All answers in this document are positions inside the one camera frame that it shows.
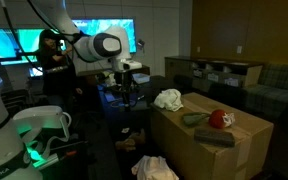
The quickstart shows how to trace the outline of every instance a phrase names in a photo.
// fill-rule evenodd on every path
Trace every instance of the gray sofa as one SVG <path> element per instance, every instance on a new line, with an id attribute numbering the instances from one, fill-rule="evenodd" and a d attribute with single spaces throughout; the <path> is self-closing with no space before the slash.
<path id="1" fill-rule="evenodd" d="M 248 110 L 277 119 L 288 106 L 288 65 L 267 64 L 258 85 L 245 88 Z"/>

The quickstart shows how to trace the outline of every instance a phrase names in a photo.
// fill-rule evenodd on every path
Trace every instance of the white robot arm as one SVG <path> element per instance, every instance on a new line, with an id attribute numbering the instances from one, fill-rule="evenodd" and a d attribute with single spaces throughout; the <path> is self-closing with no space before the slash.
<path id="1" fill-rule="evenodd" d="M 129 43 L 124 28 L 111 26 L 105 32 L 89 36 L 80 31 L 66 11 L 65 0 L 28 0 L 37 15 L 51 28 L 57 29 L 74 46 L 79 58 L 95 62 L 111 58 L 115 72 L 125 72 L 142 67 L 130 60 Z"/>

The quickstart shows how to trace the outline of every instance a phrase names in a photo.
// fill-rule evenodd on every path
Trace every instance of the gray wall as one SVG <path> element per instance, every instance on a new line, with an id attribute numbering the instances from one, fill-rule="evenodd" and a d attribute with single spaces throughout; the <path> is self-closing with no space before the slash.
<path id="1" fill-rule="evenodd" d="M 165 75 L 164 57 L 189 55 L 192 0 L 67 0 L 72 18 L 131 17 L 135 18 L 136 37 L 145 41 L 145 52 L 138 50 L 134 60 L 151 68 L 152 75 Z M 16 28 L 45 28 L 25 0 L 6 0 Z M 0 6 L 0 28 L 7 28 Z M 76 59 L 77 72 L 110 67 L 105 60 L 85 63 Z M 25 86 L 28 65 L 6 69 L 14 89 Z"/>

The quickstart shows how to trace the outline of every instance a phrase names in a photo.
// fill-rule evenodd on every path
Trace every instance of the woman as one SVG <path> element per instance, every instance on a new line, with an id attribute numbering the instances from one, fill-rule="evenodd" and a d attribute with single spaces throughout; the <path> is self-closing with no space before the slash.
<path id="1" fill-rule="evenodd" d="M 57 51 L 56 34 L 43 30 L 39 37 L 37 60 L 43 68 L 43 93 L 51 105 L 60 106 L 64 112 L 73 113 L 73 96 L 82 94 L 77 87 L 76 72 L 72 60 L 67 56 L 73 49 Z"/>

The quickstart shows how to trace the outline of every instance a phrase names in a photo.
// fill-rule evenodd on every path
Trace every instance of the white cloth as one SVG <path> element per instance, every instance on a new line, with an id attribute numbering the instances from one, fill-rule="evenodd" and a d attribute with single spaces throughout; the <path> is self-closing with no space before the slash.
<path id="1" fill-rule="evenodd" d="M 161 156 L 143 156 L 142 159 L 132 167 L 133 175 L 137 180 L 178 180 L 176 174 L 168 167 Z"/>
<path id="2" fill-rule="evenodd" d="M 181 93 L 177 89 L 167 89 L 162 91 L 156 97 L 154 104 L 170 111 L 177 111 L 183 107 L 181 102 Z"/>

